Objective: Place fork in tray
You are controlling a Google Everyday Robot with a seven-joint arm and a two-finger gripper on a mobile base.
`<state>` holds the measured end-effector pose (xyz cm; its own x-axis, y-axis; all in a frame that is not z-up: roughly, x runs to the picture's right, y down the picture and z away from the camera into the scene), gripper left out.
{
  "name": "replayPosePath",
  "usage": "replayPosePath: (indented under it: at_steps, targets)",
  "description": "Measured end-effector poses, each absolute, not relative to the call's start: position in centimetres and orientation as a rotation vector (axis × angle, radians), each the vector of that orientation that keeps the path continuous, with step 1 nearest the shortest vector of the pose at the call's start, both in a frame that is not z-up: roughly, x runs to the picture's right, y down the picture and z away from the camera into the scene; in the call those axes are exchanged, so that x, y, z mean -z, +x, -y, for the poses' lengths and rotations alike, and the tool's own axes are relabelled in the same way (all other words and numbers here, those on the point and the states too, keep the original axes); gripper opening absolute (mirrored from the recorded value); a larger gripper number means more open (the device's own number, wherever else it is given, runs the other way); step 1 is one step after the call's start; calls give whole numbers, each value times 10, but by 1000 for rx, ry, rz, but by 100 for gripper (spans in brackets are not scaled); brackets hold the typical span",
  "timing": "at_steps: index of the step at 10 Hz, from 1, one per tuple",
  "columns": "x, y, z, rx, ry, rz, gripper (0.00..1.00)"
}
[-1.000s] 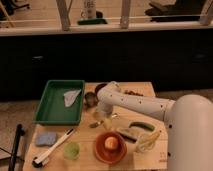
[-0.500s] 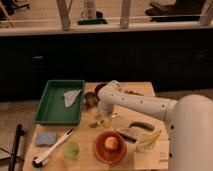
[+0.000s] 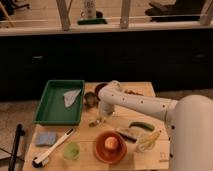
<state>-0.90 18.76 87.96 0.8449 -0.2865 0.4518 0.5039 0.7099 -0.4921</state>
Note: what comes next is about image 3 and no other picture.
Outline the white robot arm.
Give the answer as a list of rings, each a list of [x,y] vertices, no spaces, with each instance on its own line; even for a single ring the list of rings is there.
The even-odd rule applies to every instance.
[[[181,100],[127,94],[113,80],[98,91],[99,110],[122,106],[163,121],[169,128],[169,171],[213,171],[213,100],[188,95]]]

